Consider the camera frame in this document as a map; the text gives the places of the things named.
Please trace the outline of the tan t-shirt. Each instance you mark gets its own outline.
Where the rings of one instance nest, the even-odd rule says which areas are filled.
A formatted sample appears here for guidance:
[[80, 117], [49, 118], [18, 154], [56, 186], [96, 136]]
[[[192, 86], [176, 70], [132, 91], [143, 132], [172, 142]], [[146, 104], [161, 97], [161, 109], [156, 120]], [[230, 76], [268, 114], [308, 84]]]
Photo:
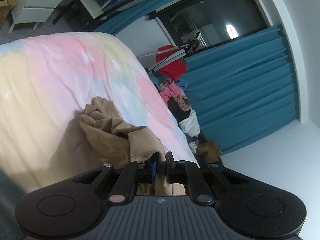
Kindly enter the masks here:
[[161, 141], [146, 126], [134, 126], [122, 119], [112, 101], [96, 96], [80, 115], [80, 127], [98, 157], [115, 168], [133, 161], [146, 161], [158, 152], [156, 182], [138, 186], [147, 196], [183, 196], [182, 184], [170, 184], [165, 177], [165, 150]]

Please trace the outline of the pile of clothes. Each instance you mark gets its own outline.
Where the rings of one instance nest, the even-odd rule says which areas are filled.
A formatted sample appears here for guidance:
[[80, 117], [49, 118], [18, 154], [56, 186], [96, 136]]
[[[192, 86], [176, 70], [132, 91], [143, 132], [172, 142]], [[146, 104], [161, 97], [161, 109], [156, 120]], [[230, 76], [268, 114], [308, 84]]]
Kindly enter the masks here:
[[196, 154], [201, 131], [200, 124], [185, 92], [172, 80], [160, 82], [158, 91], [186, 136], [191, 152]]

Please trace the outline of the brown paper bag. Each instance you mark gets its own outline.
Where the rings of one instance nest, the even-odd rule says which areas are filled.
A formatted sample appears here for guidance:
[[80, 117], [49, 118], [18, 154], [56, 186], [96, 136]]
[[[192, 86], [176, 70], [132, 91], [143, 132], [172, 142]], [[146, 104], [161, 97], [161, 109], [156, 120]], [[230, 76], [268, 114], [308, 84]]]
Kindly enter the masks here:
[[218, 162], [221, 156], [221, 152], [214, 140], [199, 144], [197, 154], [204, 155], [209, 163]]

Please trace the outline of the right blue curtain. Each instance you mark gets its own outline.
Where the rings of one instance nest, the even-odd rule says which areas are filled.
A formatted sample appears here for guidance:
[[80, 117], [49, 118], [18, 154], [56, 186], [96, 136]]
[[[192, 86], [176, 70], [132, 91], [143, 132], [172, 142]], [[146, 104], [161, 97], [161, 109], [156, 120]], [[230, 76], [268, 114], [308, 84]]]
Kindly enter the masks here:
[[186, 59], [179, 85], [208, 141], [230, 153], [300, 116], [295, 67], [281, 25]]

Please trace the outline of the red garment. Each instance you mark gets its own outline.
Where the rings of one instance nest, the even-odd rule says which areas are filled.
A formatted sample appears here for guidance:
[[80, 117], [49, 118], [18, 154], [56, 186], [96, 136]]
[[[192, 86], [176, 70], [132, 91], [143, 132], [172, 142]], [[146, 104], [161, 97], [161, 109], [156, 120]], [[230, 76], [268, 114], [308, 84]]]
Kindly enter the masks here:
[[[160, 61], [163, 61], [164, 59], [166, 59], [176, 51], [177, 50], [172, 50], [169, 52], [157, 54], [155, 62], [159, 63]], [[167, 77], [169, 80], [178, 81], [186, 71], [187, 71], [187, 63], [185, 62], [184, 59], [180, 58], [170, 64], [167, 64], [166, 66], [158, 70], [156, 73], [162, 74], [163, 76]]]

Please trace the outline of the pastel tie-dye bed duvet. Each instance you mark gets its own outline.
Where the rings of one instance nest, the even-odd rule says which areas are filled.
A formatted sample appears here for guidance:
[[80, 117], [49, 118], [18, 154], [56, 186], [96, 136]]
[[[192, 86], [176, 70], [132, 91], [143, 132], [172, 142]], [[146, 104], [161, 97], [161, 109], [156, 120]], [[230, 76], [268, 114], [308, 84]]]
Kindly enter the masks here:
[[187, 139], [133, 52], [108, 34], [60, 33], [1, 45], [1, 169], [25, 191], [100, 166], [79, 125], [95, 97], [148, 127], [175, 160]]

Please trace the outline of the dark window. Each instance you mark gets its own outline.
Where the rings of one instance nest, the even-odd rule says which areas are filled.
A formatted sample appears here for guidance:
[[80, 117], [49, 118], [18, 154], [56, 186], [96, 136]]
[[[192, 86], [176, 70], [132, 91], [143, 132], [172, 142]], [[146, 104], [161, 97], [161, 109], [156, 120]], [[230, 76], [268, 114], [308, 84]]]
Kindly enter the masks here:
[[267, 28], [255, 0], [181, 0], [148, 14], [160, 20], [181, 46], [201, 33], [198, 51], [229, 43]]

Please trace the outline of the black white chair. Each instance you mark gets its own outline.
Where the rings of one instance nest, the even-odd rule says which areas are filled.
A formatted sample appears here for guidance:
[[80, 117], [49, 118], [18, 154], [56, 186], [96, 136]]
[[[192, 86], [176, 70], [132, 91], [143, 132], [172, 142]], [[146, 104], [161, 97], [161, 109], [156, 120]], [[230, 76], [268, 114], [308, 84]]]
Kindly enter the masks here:
[[125, 0], [104, 11], [104, 8], [112, 1], [113, 0], [109, 0], [102, 7], [96, 0], [72, 0], [69, 5], [62, 9], [62, 11], [56, 16], [56, 18], [53, 20], [53, 25], [56, 25], [57, 22], [59, 22], [59, 20], [67, 13], [67, 11], [75, 6], [75, 9], [73, 10], [68, 21], [72, 20], [74, 16], [79, 14], [79, 12], [82, 10], [89, 17], [88, 21], [84, 25], [84, 29], [92, 30], [101, 26], [111, 18], [119, 15], [121, 12], [124, 12], [125, 10], [130, 9], [140, 3], [146, 2], [147, 0]]

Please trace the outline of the cardboard box on floor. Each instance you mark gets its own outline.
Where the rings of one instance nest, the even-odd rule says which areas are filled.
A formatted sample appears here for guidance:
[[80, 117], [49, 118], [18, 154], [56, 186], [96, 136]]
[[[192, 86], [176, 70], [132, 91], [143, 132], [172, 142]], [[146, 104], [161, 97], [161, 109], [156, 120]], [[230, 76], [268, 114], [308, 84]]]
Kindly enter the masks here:
[[11, 9], [17, 5], [17, 0], [1, 0], [0, 4], [0, 26], [2, 27]]

